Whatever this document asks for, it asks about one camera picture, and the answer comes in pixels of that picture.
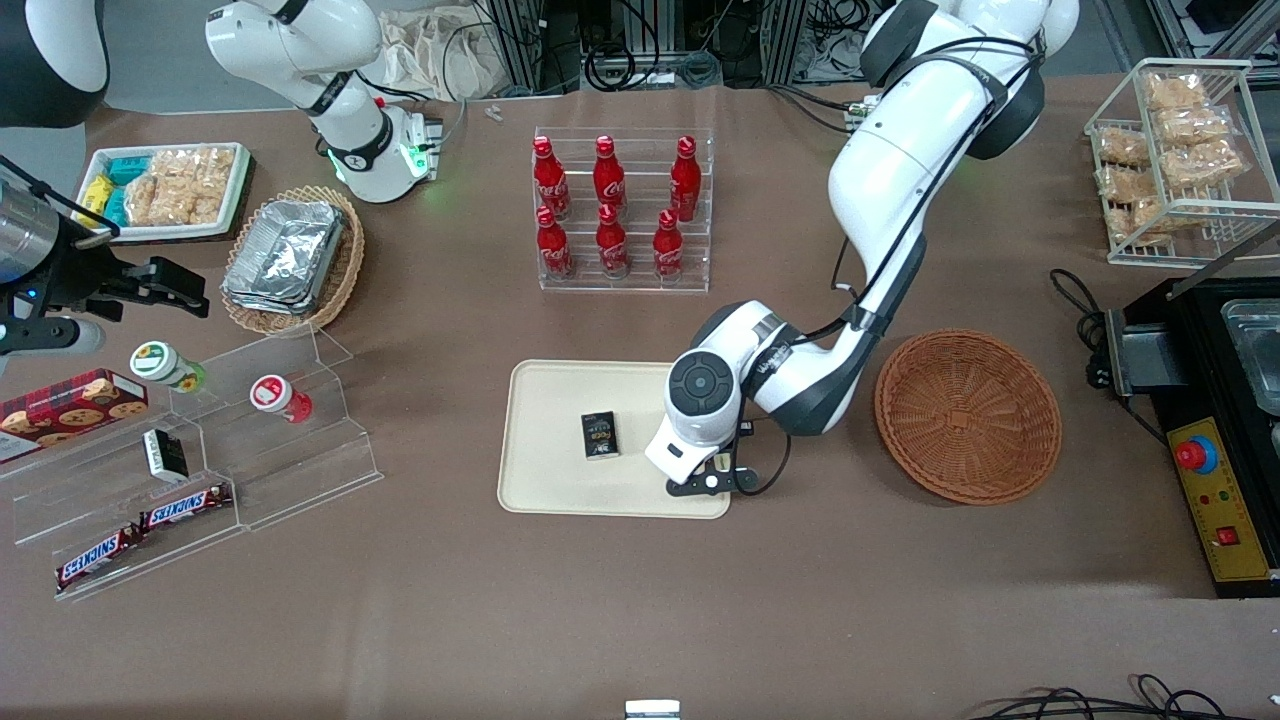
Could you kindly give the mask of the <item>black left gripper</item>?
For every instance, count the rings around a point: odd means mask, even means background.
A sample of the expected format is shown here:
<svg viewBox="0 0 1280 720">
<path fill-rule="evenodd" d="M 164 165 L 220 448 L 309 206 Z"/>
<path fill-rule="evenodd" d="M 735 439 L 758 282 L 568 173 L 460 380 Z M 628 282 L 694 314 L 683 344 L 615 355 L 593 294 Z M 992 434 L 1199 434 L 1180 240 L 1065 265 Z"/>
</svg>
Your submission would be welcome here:
<svg viewBox="0 0 1280 720">
<path fill-rule="evenodd" d="M 737 434 L 714 456 L 717 471 L 735 471 L 737 469 L 739 445 L 741 439 L 755 434 L 755 421 L 753 419 L 739 423 Z"/>
</svg>

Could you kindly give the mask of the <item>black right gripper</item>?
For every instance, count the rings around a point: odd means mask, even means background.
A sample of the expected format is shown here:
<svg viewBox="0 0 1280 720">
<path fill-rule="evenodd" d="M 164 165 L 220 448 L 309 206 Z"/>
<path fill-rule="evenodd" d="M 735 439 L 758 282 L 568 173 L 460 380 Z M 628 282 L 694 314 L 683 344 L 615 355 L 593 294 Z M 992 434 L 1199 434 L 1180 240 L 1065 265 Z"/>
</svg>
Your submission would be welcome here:
<svg viewBox="0 0 1280 720">
<path fill-rule="evenodd" d="M 205 278 L 166 258 L 150 258 L 132 265 L 100 243 L 78 249 L 91 231 L 61 218 L 50 254 L 27 275 L 18 279 L 18 315 L 45 316 L 50 311 L 70 310 L 105 322 L 119 322 L 125 304 L 179 309 L 192 316 L 209 316 L 206 299 L 178 293 L 204 293 Z M 140 288 L 127 288 L 128 283 Z"/>
</svg>

